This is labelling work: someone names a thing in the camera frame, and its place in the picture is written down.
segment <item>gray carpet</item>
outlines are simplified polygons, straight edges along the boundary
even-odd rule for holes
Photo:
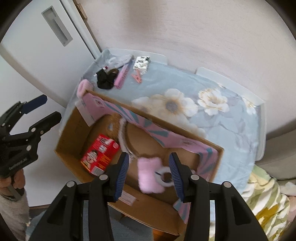
[[[153,230],[136,220],[129,217],[121,218],[119,211],[112,207],[109,208],[110,222],[115,241],[152,241]],[[27,235],[30,236],[34,231],[44,212],[31,220],[31,225],[27,229]],[[84,202],[83,207],[83,241],[89,241],[88,230],[88,201]]]

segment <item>pink hair clip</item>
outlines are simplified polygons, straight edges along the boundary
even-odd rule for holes
[[[137,75],[134,75],[134,74],[131,74],[131,76],[139,83],[141,84],[142,83],[142,78],[141,78],[141,75],[140,75],[140,71],[138,69],[136,69],[137,71]]]

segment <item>white flower print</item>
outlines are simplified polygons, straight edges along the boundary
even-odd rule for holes
[[[138,99],[134,99],[131,104],[133,107],[146,113],[151,113],[153,109],[153,103],[149,97],[140,97]]]
[[[216,115],[218,114],[218,111],[229,111],[227,98],[222,96],[218,89],[205,89],[198,93],[198,97],[200,98],[197,101],[198,104],[205,108],[205,112],[208,115]]]
[[[132,106],[143,110],[175,126],[181,127],[200,137],[205,137],[205,131],[189,122],[187,117],[194,116],[198,105],[177,89],[168,89],[164,95],[141,97],[132,101]]]
[[[253,105],[253,103],[251,103],[250,101],[248,101],[244,97],[242,97],[242,100],[244,101],[244,104],[246,105],[247,113],[249,115],[255,115],[256,114],[256,110],[255,110],[255,106]]]

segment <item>brown cardboard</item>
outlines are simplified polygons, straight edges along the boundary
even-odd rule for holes
[[[170,123],[150,116],[138,109],[119,103],[113,99],[94,92],[92,92],[92,94],[99,96],[103,100],[119,104],[165,129],[171,130],[187,138],[199,140],[215,148],[219,152],[220,161],[223,153],[223,149],[221,147]],[[111,116],[106,115],[99,119],[93,126],[88,127],[77,108],[75,108],[60,137],[56,153],[66,167],[83,183],[92,181],[94,177],[83,168],[80,163],[80,159],[99,134],[107,135],[107,125],[110,123],[110,118]],[[158,156],[162,159],[164,166],[168,166],[168,155],[171,152],[177,152],[180,161],[192,169],[196,169],[199,163],[199,155],[179,148],[163,148],[149,134],[130,123],[128,123],[126,127],[126,142],[129,148],[137,156],[144,156],[148,158]],[[120,154],[121,151],[114,156],[111,164],[115,164],[117,162]],[[178,212],[172,206],[172,204],[178,199],[174,187],[166,188],[165,192],[162,194],[146,195],[140,192],[137,179],[137,160],[134,160],[129,166],[124,191],[136,197],[136,201],[132,204],[132,206],[129,206],[120,200],[116,203],[109,203],[109,205],[125,215],[154,229],[174,235],[183,233],[186,225],[180,218]]]

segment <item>pink comb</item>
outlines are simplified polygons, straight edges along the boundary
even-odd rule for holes
[[[115,81],[114,81],[114,86],[117,88],[117,89],[121,89],[122,88],[122,85],[124,83],[124,80],[128,74],[128,71],[129,71],[129,66],[130,66],[130,63],[127,63],[125,64],[122,69],[120,70],[118,76],[116,77]]]

